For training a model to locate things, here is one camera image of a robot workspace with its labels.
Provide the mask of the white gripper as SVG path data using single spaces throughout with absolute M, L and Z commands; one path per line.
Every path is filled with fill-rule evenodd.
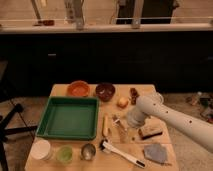
M 132 128 L 140 128 L 145 124 L 147 114 L 141 112 L 138 107 L 133 107 L 127 112 L 126 120 L 127 124 Z

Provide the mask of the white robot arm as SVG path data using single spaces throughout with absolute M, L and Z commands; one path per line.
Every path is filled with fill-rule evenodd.
M 130 127 L 139 128 L 149 116 L 163 120 L 213 153 L 213 125 L 167 107 L 160 93 L 140 95 L 136 105 L 127 112 L 126 119 Z

